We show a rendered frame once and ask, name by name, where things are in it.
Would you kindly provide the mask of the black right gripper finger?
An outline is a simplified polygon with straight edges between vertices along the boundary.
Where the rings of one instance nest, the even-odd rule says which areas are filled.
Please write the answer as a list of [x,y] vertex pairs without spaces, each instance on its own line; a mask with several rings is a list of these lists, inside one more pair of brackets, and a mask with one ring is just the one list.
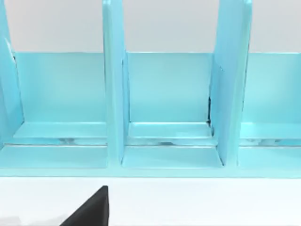
[[59,226],[109,226],[109,189],[102,186]]

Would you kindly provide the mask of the light blue rack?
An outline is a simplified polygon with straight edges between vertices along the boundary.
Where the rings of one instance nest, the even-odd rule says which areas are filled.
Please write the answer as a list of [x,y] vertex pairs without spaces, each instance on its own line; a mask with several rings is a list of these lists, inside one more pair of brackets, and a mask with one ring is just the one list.
[[249,50],[254,0],[219,0],[213,52],[16,51],[0,0],[0,177],[300,178],[301,53]]

